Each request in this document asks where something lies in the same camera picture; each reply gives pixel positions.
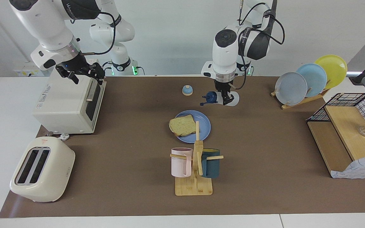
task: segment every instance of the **teal mug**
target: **teal mug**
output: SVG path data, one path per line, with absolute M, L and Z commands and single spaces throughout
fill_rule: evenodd
M 219 161 L 220 159 L 207 160 L 207 157 L 219 156 L 220 150 L 205 148 L 202 151 L 202 177 L 217 178 L 219 176 Z

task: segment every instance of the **mug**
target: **mug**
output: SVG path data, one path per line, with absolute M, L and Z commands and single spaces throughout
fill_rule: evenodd
M 176 157 L 171 158 L 171 175 L 175 177 L 191 176 L 191 158 L 193 150 L 190 148 L 177 147 L 171 149 L 171 153 L 187 157 L 186 159 Z
M 207 157 L 219 156 L 221 154 L 218 149 L 206 148 L 202 151 L 201 163 L 202 163 L 202 177 L 217 178 L 219 176 L 219 160 L 207 160 Z

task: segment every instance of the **white table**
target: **white table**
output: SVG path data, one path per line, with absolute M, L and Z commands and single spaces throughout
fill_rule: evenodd
M 9 181 L 30 141 L 39 129 L 31 112 L 48 78 L 0 78 L 0 210 L 9 192 Z M 365 92 L 348 79 L 332 89 L 327 101 L 338 92 Z M 65 217 L 0 219 L 0 227 L 361 227 L 365 213 L 301 215 L 193 215 L 144 217 Z

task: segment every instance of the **plate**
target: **plate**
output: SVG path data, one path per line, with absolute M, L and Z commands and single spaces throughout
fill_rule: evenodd
M 200 122 L 200 140 L 202 140 L 202 141 L 205 140 L 209 136 L 209 133 L 210 133 L 209 119 L 207 118 L 207 116 L 205 114 L 203 114 L 200 111 L 196 111 L 196 110 L 182 111 L 178 115 L 176 115 L 176 118 L 183 117 L 188 114 L 192 115 L 192 117 L 194 118 L 194 121 Z M 185 143 L 195 143 L 195 141 L 197 140 L 197 136 L 195 134 L 189 134 L 187 136 L 181 136 L 181 137 L 177 137 L 177 138 Z
M 306 97 L 316 96 L 325 89 L 327 77 L 325 70 L 321 66 L 315 63 L 308 63 L 298 68 L 297 73 L 302 75 L 305 81 L 307 81 L 310 91 Z
M 347 74 L 347 64 L 339 56 L 327 55 L 322 56 L 315 61 L 326 71 L 326 76 L 330 82 L 325 86 L 325 89 L 333 88 L 343 82 Z
M 308 86 L 304 77 L 296 72 L 288 72 L 275 83 L 275 96 L 282 104 L 296 105 L 307 94 Z

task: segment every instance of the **yellow plate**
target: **yellow plate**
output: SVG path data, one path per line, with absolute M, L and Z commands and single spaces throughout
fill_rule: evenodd
M 347 74 L 347 64 L 339 56 L 327 55 L 322 56 L 315 61 L 315 64 L 321 66 L 330 82 L 326 84 L 325 89 L 333 88 L 343 82 Z

